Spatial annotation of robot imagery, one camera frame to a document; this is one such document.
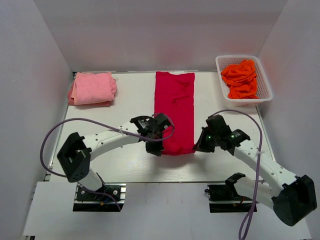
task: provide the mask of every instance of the white plastic basket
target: white plastic basket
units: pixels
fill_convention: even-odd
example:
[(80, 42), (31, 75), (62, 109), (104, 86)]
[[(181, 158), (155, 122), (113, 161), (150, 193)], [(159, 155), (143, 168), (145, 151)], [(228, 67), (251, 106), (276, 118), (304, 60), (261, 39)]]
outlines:
[[(229, 87), (221, 77), (221, 72), (231, 64), (240, 64), (243, 60), (254, 61), (256, 81), (257, 81), (257, 93), (258, 99), (231, 99), (228, 97), (230, 92)], [(222, 94), (225, 99), (225, 104), (227, 107), (240, 107), (240, 106), (256, 106), (265, 101), (270, 101), (273, 98), (273, 94), (266, 77), (265, 71), (259, 59), (255, 56), (250, 55), (224, 55), (217, 56), (215, 58), (215, 63), (220, 79)]]

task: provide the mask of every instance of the pink cloth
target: pink cloth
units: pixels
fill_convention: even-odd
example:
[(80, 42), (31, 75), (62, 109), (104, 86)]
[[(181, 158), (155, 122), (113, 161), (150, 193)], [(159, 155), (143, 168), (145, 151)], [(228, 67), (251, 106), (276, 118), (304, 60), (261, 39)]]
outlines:
[(109, 107), (110, 101), (115, 99), (116, 90), (117, 84), (111, 72), (78, 72), (68, 93), (68, 104)]

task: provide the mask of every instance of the robotic arm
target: robotic arm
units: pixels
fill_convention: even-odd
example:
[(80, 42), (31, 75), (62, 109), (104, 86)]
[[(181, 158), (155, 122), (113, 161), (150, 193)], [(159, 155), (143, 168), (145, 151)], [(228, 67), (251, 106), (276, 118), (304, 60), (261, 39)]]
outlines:
[[(220, 147), (256, 170), (258, 149), (247, 134), (239, 129), (231, 131), (221, 115), (208, 117), (206, 123), (207, 127), (202, 128), (194, 150), (213, 153), (215, 147)], [(120, 129), (135, 135), (110, 130), (86, 136), (75, 132), (67, 138), (57, 158), (69, 182), (78, 182), (91, 191), (104, 193), (104, 181), (90, 168), (90, 161), (115, 148), (138, 143), (140, 137), (149, 139), (145, 144), (148, 153), (161, 156), (161, 138), (170, 126), (169, 119), (164, 114), (158, 114), (154, 118), (138, 116), (120, 126)], [(293, 226), (317, 208), (314, 182), (308, 176), (296, 176), (263, 153), (259, 175), (269, 186), (259, 183), (257, 201), (273, 209), (285, 224)], [(225, 194), (230, 199), (239, 196), (252, 199), (254, 186), (255, 181), (236, 173), (225, 181)]]

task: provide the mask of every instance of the red towel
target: red towel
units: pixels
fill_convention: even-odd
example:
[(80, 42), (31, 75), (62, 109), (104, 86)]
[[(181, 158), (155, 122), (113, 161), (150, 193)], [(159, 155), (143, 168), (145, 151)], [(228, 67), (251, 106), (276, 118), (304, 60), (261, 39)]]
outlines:
[[(174, 134), (163, 141), (165, 155), (194, 153), (194, 83), (195, 74), (180, 75), (157, 71), (155, 75), (154, 113), (168, 115)], [(163, 137), (170, 135), (167, 130)]]

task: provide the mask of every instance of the white panel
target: white panel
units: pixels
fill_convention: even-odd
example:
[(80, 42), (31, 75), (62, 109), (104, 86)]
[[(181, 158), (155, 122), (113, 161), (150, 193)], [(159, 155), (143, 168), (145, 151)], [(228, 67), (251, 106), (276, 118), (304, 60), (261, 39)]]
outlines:
[[(111, 126), (119, 126), (131, 118), (154, 113), (156, 73), (113, 74), (117, 80), (117, 94), (111, 107), (70, 106), (66, 119), (89, 118)], [(197, 72), (194, 81), (194, 142), (196, 143), (206, 119), (223, 110), (222, 90), (216, 72)], [(258, 123), (260, 119), (255, 107), (241, 109), (250, 114)], [(231, 129), (241, 129), (256, 145), (259, 143), (257, 126), (246, 116), (223, 113)], [(64, 125), (58, 150), (67, 137), (74, 132), (81, 136), (104, 131), (105, 128), (83, 121), (73, 121)], [(262, 149), (271, 156), (266, 136)], [(146, 152), (144, 142), (125, 145), (104, 153), (91, 162), (104, 181), (109, 183), (127, 182), (224, 182), (234, 173), (241, 172), (254, 179), (255, 172), (229, 152), (216, 148), (214, 153), (196, 152), (181, 156), (161, 157)], [(58, 159), (53, 161), (53, 170), (63, 173)], [(51, 181), (67, 181), (66, 178), (51, 176)]]
[(36, 182), (45, 175), (42, 139), (63, 117), (72, 76), (32, 0), (0, 2), (0, 74), (0, 238), (16, 240)]
[[(320, 1), (289, 0), (259, 58), (274, 90), (263, 120), (277, 161), (315, 183), (320, 204)], [(307, 217), (320, 239), (320, 210)]]
[(214, 70), (257, 55), (287, 0), (35, 0), (73, 71)]
[[(39, 182), (24, 230), (38, 240), (232, 240), (245, 213), (210, 213), (205, 183), (129, 183), (123, 209), (72, 212), (76, 185)], [(294, 227), (259, 204), (246, 240), (310, 238), (306, 221)]]

